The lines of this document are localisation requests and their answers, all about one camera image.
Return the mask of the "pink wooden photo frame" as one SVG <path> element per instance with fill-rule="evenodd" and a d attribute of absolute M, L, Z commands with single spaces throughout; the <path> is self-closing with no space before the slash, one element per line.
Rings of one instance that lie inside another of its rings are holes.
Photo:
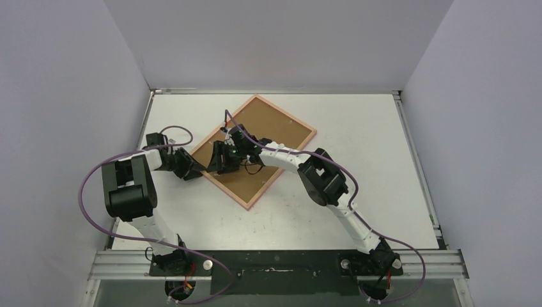
<path fill-rule="evenodd" d="M 213 142 L 224 139 L 220 127 L 223 126 L 226 109 L 253 136 L 271 139 L 289 148 L 303 149 L 316 135 L 315 128 L 260 95 L 207 95 L 204 102 L 210 108 L 205 114 L 216 128 L 206 133 L 191 152 L 195 160 L 204 166 L 211 162 Z M 236 166 L 232 173 L 205 173 L 204 176 L 246 210 L 263 196 L 282 173 L 278 168 L 262 168 L 245 159 Z"/>

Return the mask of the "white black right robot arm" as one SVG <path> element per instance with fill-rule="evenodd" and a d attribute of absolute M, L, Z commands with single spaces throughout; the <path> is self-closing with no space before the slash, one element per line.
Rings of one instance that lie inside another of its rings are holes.
<path fill-rule="evenodd" d="M 221 131 L 225 133 L 225 138 L 213 142 L 207 168 L 210 173 L 232 173 L 243 162 L 296 173 L 310 199 L 328 208 L 337 217 L 351 237 L 355 249 L 363 253 L 361 265 L 367 273 L 379 276 L 402 270 L 399 255 L 356 212 L 346 176 L 325 150 L 300 151 L 267 138 L 256 139 L 248 134 L 243 125 L 223 127 Z"/>

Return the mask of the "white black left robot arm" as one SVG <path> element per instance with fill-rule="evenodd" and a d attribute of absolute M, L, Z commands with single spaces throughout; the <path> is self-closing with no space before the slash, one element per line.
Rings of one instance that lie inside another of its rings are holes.
<path fill-rule="evenodd" d="M 181 237 L 160 215 L 152 171 L 168 171 L 185 181 L 202 177 L 205 167 L 184 148 L 174 149 L 161 132 L 146 135 L 146 150 L 101 167 L 105 208 L 130 224 L 152 248 L 152 263 L 161 271 L 187 274 L 192 261 Z"/>

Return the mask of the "brown backing board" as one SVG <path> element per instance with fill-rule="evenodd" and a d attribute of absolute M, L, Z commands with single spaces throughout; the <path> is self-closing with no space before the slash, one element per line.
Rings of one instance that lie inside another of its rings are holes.
<path fill-rule="evenodd" d="M 258 139 L 268 138 L 296 150 L 303 149 L 316 135 L 315 128 L 259 95 L 253 95 L 232 115 Z M 245 210 L 250 210 L 282 173 L 283 170 L 274 167 L 259 170 L 257 166 L 249 166 L 233 173 L 203 176 Z"/>

